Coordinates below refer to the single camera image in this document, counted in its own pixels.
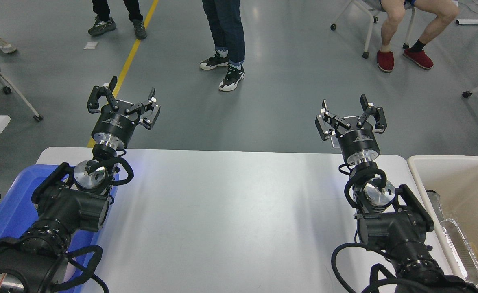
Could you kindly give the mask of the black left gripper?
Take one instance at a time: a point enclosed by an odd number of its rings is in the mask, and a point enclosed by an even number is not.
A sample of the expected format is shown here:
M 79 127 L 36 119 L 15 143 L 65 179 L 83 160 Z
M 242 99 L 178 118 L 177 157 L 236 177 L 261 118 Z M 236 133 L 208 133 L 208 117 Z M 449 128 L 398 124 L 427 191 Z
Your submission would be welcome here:
M 92 131 L 92 138 L 97 144 L 105 144 L 114 150 L 124 150 L 128 147 L 137 124 L 151 130 L 155 124 L 160 106 L 155 98 L 155 87 L 151 88 L 148 98 L 144 102 L 131 105 L 125 113 L 118 112 L 118 102 L 113 90 L 118 82 L 113 76 L 109 83 L 103 86 L 94 86 L 87 101 L 87 109 L 91 114 L 100 113 L 100 117 Z M 104 96 L 109 105 L 100 109 L 98 100 Z

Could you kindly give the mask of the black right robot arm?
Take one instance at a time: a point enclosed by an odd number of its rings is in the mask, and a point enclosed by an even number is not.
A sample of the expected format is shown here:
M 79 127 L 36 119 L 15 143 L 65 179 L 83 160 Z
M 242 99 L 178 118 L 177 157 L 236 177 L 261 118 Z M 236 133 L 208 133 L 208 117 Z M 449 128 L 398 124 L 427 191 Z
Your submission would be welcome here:
M 356 210 L 355 241 L 339 245 L 331 257 L 335 277 L 343 288 L 354 291 L 341 276 L 337 255 L 345 248 L 363 248 L 383 256 L 394 273 L 377 263 L 371 267 L 364 293 L 378 293 L 381 287 L 394 285 L 397 293 L 478 293 L 471 282 L 444 273 L 431 256 L 426 234 L 434 230 L 434 221 L 407 185 L 394 186 L 376 163 L 380 147 L 375 134 L 387 128 L 384 110 L 361 95 L 363 113 L 341 117 L 333 114 L 326 100 L 315 124 L 323 141 L 334 136 L 341 149 L 348 175 L 344 195 Z

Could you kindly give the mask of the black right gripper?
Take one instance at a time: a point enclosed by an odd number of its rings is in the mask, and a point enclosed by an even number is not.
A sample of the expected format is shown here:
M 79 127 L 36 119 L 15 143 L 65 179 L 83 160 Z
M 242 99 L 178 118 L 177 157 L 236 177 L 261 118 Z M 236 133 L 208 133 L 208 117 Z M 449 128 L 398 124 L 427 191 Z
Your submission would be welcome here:
M 338 139 L 344 162 L 348 165 L 358 165 L 362 162 L 376 160 L 381 152 L 374 132 L 384 133 L 388 125 L 383 108 L 368 102 L 365 94 L 362 94 L 360 103 L 363 113 L 356 122 L 356 128 L 351 129 L 351 124 L 347 119 L 332 114 L 326 102 L 326 99 L 322 101 L 322 108 L 315 119 L 321 139 L 327 141 L 330 137 L 335 136 Z M 375 119 L 374 126 L 364 126 L 370 116 Z

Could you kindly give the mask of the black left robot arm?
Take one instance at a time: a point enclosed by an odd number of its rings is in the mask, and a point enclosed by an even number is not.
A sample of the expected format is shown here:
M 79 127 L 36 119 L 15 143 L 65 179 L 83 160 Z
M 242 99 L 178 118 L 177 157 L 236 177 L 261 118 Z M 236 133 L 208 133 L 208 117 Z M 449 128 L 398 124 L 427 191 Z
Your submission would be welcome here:
M 0 293 L 57 293 L 97 282 L 108 287 L 95 270 L 103 257 L 99 245 L 71 251 L 78 230 L 98 232 L 113 203 L 111 190 L 126 185 L 134 172 L 124 155 L 138 125 L 153 128 L 160 112 L 152 88 L 148 98 L 133 104 L 115 98 L 117 84 L 94 86 L 90 113 L 100 113 L 92 131 L 92 159 L 76 166 L 61 163 L 34 191 L 38 219 L 19 237 L 0 238 Z

